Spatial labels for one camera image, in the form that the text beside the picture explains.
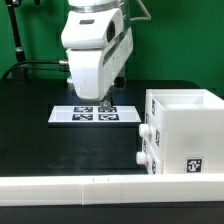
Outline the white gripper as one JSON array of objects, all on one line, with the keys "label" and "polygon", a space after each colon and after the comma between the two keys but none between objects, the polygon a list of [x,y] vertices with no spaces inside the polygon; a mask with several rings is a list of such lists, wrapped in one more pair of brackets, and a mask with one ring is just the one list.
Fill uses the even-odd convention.
[{"label": "white gripper", "polygon": [[[132,50],[131,28],[124,29],[122,11],[113,8],[96,13],[70,11],[61,35],[76,94],[85,100],[102,100],[114,82],[126,83],[125,65]],[[100,102],[110,110],[111,101]]]}]

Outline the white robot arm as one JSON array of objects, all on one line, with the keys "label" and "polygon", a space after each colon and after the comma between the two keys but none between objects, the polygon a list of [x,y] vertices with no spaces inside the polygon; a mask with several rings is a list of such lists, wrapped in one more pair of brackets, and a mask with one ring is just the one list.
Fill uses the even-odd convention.
[{"label": "white robot arm", "polygon": [[61,34],[77,96],[112,107],[109,90],[133,50],[128,0],[68,0]]}]

